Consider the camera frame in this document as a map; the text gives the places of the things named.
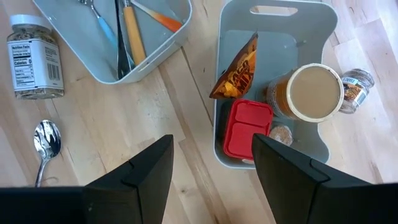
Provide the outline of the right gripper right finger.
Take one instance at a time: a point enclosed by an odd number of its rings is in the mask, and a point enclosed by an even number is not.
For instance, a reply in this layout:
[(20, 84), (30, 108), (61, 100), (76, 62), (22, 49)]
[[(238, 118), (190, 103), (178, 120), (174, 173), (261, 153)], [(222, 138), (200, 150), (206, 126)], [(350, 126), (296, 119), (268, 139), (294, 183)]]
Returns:
[(368, 182), (262, 134), (252, 137), (252, 154), (277, 224), (350, 224), (362, 217), (352, 193)]

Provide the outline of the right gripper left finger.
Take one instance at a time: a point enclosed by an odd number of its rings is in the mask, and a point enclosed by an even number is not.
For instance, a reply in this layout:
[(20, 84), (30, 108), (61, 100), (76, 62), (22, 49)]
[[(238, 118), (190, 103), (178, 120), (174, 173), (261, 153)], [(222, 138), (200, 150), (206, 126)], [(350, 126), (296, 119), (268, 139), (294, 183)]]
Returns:
[(85, 186), (88, 224), (161, 224), (173, 172), (173, 136), (165, 135)]

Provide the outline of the red paprika spice tin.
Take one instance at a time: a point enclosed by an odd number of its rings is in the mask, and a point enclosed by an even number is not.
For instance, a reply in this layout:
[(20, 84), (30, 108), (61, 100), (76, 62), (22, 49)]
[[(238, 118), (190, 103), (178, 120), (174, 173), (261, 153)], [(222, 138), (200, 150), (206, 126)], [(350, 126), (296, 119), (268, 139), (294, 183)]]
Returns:
[(269, 135), (273, 110), (265, 103), (238, 99), (232, 102), (228, 113), (223, 151), (229, 157), (252, 161), (253, 135)]

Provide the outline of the brown taco mix packet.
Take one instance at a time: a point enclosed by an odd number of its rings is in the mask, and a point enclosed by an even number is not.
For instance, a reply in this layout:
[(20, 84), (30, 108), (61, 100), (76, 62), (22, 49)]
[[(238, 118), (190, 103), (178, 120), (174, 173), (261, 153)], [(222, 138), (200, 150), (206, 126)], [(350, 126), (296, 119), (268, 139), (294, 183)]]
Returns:
[(228, 69), (219, 77), (209, 97), (212, 99), (240, 98), (254, 80), (258, 33), (255, 32), (235, 56)]

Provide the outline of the black spoon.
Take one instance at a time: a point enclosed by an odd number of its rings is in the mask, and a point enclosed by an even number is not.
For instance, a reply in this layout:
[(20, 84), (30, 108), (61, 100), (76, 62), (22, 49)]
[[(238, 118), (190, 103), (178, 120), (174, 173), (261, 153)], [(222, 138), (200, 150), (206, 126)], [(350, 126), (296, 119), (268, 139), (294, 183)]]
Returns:
[(114, 0), (116, 9), (116, 22), (118, 30), (118, 79), (121, 80), (131, 71), (131, 64), (129, 61), (129, 54), (126, 50), (126, 45), (124, 43), (121, 21), (119, 17), (119, 0)]

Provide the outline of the orange-handled silver spoon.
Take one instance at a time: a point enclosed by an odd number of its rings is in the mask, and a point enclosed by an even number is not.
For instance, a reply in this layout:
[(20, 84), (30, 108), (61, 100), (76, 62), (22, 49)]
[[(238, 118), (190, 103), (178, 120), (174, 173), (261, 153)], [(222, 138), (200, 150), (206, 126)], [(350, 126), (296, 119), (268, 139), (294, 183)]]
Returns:
[(137, 66), (146, 59), (146, 53), (142, 43), (139, 27), (137, 25), (134, 9), (131, 6), (131, 1), (123, 0), (123, 5), (124, 20), (126, 22), (132, 57), (135, 66)]

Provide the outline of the grey plastic bin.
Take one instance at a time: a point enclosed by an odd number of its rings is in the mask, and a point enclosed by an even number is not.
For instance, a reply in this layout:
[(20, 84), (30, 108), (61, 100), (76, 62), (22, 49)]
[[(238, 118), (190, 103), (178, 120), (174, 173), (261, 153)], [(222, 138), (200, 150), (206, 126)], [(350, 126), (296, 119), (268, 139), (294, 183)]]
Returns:
[[(124, 20), (123, 0), (119, 0), (121, 28), (131, 64), (131, 71), (119, 80), (118, 48), (113, 48), (88, 6), (80, 4), (77, 0), (33, 0), (91, 75), (97, 81), (108, 85), (142, 80), (178, 50), (187, 38), (187, 29), (192, 18), (191, 0), (136, 1), (180, 21), (183, 26), (177, 32), (172, 32), (131, 2), (146, 53), (146, 59), (135, 66)], [(118, 40), (114, 0), (94, 0), (94, 6)]]
[[(259, 37), (254, 80), (249, 91), (240, 98), (214, 99), (213, 150), (221, 164), (232, 169), (254, 168), (253, 160), (235, 159), (223, 151), (224, 131), (232, 102), (246, 99), (268, 104), (262, 98), (262, 91), (272, 79), (303, 65), (322, 64), (324, 45), (336, 23), (336, 12), (322, 2), (230, 0), (224, 5), (218, 34), (216, 82), (253, 33), (257, 32)], [(288, 126), (293, 135), (290, 147), (320, 162), (327, 162), (330, 151), (320, 136), (319, 124), (274, 114), (271, 129), (277, 125)]]

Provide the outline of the blue-handled silver spoon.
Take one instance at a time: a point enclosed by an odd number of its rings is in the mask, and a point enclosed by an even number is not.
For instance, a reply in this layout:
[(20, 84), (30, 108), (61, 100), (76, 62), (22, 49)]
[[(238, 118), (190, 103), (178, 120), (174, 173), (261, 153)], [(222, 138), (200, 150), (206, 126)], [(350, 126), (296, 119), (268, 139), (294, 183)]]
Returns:
[(112, 44), (113, 48), (116, 49), (118, 47), (118, 41), (116, 39), (116, 36), (111, 27), (109, 26), (109, 24), (105, 21), (103, 17), (100, 16), (99, 12), (96, 10), (94, 6), (94, 0), (77, 0), (77, 1), (82, 5), (88, 6), (93, 11), (94, 15), (98, 20), (99, 26), (103, 30), (105, 36)]

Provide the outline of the red-handled silver spoon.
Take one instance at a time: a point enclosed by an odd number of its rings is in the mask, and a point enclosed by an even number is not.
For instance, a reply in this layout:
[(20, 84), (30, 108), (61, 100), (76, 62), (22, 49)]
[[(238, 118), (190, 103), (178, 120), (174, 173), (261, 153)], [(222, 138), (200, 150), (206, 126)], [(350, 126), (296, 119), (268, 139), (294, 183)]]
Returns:
[(131, 2), (133, 3), (133, 5), (135, 5), (136, 7), (147, 13), (154, 20), (156, 20), (158, 23), (162, 24), (164, 27), (168, 28), (168, 30), (172, 32), (177, 32), (183, 26), (183, 24), (180, 21), (172, 19), (171, 17), (165, 16), (152, 9), (149, 9), (148, 7), (142, 5), (136, 0), (131, 0)]

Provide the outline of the all-metal silver spoon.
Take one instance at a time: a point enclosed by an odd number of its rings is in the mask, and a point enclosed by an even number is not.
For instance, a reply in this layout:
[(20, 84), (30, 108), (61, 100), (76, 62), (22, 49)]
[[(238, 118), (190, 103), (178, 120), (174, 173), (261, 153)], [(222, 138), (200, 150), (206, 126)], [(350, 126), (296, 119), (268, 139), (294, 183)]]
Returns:
[(36, 126), (34, 146), (40, 155), (40, 166), (35, 187), (40, 187), (45, 166), (60, 153), (62, 148), (60, 131), (53, 121), (45, 119)]

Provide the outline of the bagel seasoning glass jar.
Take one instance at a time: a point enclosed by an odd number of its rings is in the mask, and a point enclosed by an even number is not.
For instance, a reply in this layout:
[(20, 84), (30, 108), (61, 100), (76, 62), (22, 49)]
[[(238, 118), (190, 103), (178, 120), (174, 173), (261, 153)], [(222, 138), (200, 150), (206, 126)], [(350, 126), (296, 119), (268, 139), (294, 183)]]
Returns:
[(7, 37), (14, 94), (20, 100), (60, 98), (64, 85), (58, 44), (44, 18), (28, 14), (10, 17)]

